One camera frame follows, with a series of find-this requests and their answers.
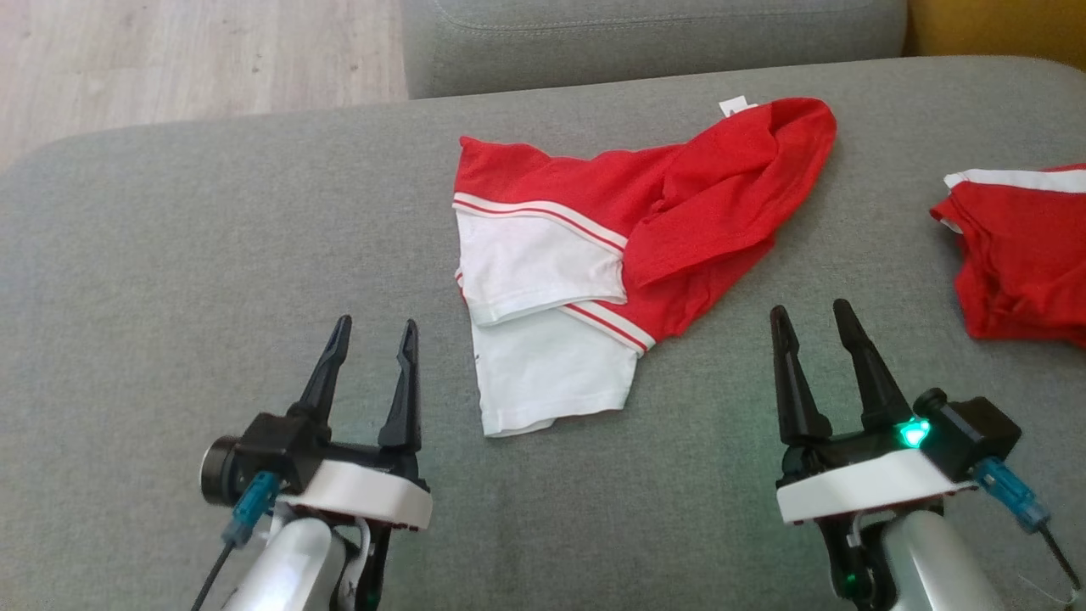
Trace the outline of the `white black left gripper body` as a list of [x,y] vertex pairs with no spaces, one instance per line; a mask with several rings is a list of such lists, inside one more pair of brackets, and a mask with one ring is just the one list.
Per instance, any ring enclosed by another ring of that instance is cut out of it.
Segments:
[[393,531],[428,529],[432,507],[417,449],[411,446],[334,445],[306,491],[288,497],[292,519],[318,519],[336,538],[339,527],[359,530],[357,544],[343,540],[333,611],[377,611]]

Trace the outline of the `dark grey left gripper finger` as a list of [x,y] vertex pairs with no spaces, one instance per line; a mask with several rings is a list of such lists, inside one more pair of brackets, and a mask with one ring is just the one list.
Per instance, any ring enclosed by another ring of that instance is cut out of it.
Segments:
[[395,394],[378,434],[378,445],[387,451],[419,451],[422,448],[422,411],[419,382],[419,335],[408,318],[397,351],[400,372]]
[[328,420],[333,406],[339,371],[348,356],[351,328],[352,317],[338,318],[333,332],[311,372],[310,383],[306,384],[301,397],[288,408],[289,417],[306,418],[318,430],[318,437],[325,441],[331,438]]

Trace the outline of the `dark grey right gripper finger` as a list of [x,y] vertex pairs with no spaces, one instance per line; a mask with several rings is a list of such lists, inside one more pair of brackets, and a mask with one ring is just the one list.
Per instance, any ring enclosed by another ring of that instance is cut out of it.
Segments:
[[831,423],[819,411],[798,357],[800,344],[787,309],[770,311],[775,375],[776,423],[785,445],[799,446],[831,437]]
[[853,356],[854,375],[861,399],[861,423],[866,432],[883,432],[913,417],[896,379],[883,360],[848,300],[834,300],[839,340]]

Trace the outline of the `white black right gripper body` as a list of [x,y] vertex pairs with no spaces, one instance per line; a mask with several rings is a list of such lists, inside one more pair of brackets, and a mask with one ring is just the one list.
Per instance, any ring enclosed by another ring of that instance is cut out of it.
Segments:
[[831,590],[856,608],[973,608],[977,560],[947,521],[947,479],[920,450],[930,425],[839,434],[790,446],[776,480],[783,521],[812,523]]

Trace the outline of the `red jersey with white trim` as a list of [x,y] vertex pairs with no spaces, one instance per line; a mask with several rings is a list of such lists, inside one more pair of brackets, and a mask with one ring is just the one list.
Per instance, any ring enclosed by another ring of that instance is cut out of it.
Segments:
[[1086,163],[947,175],[931,209],[957,236],[954,281],[971,338],[1086,351]]

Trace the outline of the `red white-sleeved t-shirt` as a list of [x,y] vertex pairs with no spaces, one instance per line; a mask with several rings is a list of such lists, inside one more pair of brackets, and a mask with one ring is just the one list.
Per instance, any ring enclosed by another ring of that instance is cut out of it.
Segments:
[[456,282],[487,437],[621,410],[641,357],[771,251],[837,119],[811,98],[722,109],[689,142],[590,160],[462,137]]

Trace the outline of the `grey sofa seat cushion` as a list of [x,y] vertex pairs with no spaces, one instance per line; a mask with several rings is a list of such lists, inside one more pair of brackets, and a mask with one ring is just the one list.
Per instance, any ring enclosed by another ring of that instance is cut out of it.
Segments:
[[907,0],[402,0],[411,99],[899,58]]
[[[550,154],[683,142],[722,100],[823,99],[837,147],[767,258],[649,351],[624,410],[485,440],[456,291],[459,137]],[[874,59],[132,127],[0,174],[0,611],[189,611],[229,510],[210,442],[280,413],[342,314],[337,440],[376,438],[420,332],[429,530],[381,611],[853,611],[815,525],[783,524],[769,313],[837,432],[859,427],[845,298],[909,400],[989,398],[1010,464],[1086,580],[1086,351],[978,343],[943,178],[1086,161],[1086,75]]]

